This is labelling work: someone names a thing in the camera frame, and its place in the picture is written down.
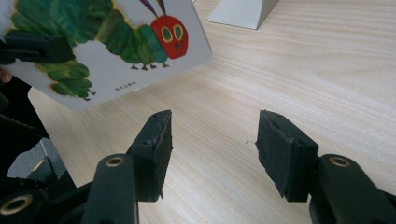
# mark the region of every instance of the black foam pad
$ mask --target black foam pad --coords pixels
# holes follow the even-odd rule
[[[306,170],[316,162],[318,144],[282,115],[262,110],[256,146],[280,195],[288,202],[306,202]]]

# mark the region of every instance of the white object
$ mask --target white object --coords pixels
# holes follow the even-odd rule
[[[222,0],[209,21],[257,30],[278,0]]]

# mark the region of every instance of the wooden table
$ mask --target wooden table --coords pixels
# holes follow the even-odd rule
[[[259,112],[290,119],[396,194],[396,2],[280,0],[259,30],[209,23],[219,0],[195,3],[213,60],[83,112],[32,90],[37,113],[78,186],[104,156],[124,153],[148,117],[173,111],[164,199],[142,223],[310,223],[258,161]]]

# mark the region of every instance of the picture book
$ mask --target picture book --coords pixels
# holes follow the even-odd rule
[[[175,76],[211,59],[191,0],[2,0],[0,38],[64,36],[75,59],[0,65],[82,110]]]

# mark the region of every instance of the red caterpillar head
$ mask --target red caterpillar head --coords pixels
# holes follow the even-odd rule
[[[189,46],[189,34],[180,20],[171,16],[161,16],[151,28],[170,59],[184,56]]]

